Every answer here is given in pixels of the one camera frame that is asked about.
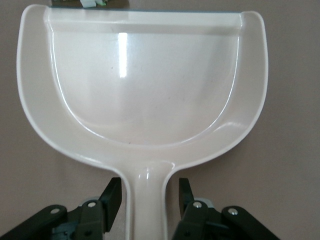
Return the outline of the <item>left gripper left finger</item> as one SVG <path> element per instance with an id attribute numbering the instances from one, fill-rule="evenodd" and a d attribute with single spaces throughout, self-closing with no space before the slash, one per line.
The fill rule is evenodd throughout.
<path id="1" fill-rule="evenodd" d="M 2 240 L 103 240 L 122 203 L 122 181 L 113 177 L 99 197 L 72 211 L 54 204 L 38 211 L 0 238 Z"/>

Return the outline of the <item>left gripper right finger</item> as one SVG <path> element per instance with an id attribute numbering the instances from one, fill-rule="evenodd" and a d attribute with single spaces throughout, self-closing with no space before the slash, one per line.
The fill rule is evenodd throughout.
<path id="1" fill-rule="evenodd" d="M 319 205 L 261 205 L 261 210 L 230 204 L 221 210 L 194 197 L 187 178 L 178 181 L 180 221 L 174 240 L 318 240 Z"/>

